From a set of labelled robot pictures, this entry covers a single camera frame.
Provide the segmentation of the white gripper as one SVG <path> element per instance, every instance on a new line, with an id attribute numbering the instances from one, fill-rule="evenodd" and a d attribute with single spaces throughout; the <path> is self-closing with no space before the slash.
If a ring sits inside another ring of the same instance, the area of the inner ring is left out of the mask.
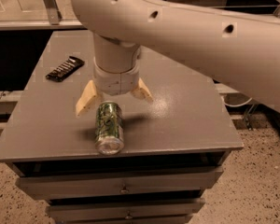
<path id="1" fill-rule="evenodd" d="M 111 96 L 125 94 L 131 91 L 131 95 L 139 100 L 153 102 L 153 97 L 142 79 L 139 79 L 139 65 L 122 73 L 110 73 L 104 71 L 97 64 L 93 66 L 93 75 L 80 98 L 76 103 L 76 116 L 79 118 L 97 107 L 103 100 L 103 93 Z"/>

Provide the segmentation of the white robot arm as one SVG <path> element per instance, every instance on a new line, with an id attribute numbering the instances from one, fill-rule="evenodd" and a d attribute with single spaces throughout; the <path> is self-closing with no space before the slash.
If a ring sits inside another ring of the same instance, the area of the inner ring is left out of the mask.
<path id="1" fill-rule="evenodd" d="M 162 0 L 72 0 L 108 38 L 153 49 L 280 113 L 280 19 Z"/>

